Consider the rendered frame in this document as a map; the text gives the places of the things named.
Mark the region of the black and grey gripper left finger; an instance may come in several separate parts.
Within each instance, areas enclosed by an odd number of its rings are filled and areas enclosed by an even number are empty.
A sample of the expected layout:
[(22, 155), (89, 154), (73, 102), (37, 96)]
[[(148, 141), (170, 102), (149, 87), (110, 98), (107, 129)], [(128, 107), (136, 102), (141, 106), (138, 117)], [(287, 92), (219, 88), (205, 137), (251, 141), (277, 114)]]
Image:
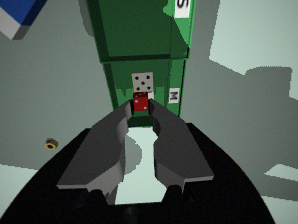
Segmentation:
[(85, 207), (88, 193), (94, 189), (102, 190), (108, 205), (115, 205), (118, 184), (125, 174), (127, 122), (133, 115), (130, 99), (85, 128), (27, 182), (0, 224), (44, 224), (66, 211)]

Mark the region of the white domino with black pips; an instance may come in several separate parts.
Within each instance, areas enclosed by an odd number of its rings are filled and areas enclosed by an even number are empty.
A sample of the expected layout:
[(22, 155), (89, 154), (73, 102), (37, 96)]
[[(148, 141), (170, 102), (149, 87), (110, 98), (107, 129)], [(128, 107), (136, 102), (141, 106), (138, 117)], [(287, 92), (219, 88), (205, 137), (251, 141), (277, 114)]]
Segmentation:
[(134, 92), (148, 92), (148, 99), (154, 99), (153, 72), (132, 72)]

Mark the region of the brass hex nut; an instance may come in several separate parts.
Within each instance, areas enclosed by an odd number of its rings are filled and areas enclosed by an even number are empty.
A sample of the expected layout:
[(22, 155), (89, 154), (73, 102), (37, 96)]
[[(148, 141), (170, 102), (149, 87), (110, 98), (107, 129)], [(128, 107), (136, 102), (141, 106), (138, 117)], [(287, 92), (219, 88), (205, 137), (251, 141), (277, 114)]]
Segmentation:
[(49, 150), (55, 150), (58, 147), (58, 142), (55, 140), (48, 140), (45, 143), (45, 148), (49, 149)]

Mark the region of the green rack of three bins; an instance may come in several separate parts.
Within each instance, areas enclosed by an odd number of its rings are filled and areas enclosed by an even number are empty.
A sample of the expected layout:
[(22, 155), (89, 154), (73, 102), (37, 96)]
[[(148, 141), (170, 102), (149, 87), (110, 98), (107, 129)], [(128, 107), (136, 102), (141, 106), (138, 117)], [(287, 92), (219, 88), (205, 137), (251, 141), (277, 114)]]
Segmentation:
[[(172, 5), (173, 4), (173, 5)], [(154, 100), (180, 117), (196, 0), (86, 0), (113, 110), (152, 71)]]

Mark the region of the red die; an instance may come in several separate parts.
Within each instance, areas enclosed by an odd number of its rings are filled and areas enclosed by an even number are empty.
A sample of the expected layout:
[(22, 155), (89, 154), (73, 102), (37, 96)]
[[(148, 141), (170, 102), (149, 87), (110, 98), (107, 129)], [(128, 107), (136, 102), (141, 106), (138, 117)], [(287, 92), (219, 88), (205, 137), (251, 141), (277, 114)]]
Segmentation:
[(134, 111), (148, 110), (148, 92), (133, 93)]

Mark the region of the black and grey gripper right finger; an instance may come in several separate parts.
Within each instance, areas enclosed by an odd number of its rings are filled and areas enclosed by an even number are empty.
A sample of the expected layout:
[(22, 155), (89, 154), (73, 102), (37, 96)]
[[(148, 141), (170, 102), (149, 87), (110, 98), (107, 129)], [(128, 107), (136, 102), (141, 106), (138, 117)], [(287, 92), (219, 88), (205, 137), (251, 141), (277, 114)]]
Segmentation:
[(235, 224), (276, 224), (261, 195), (238, 164), (192, 123), (148, 99), (154, 172), (166, 188), (179, 185), (183, 201), (205, 205)]

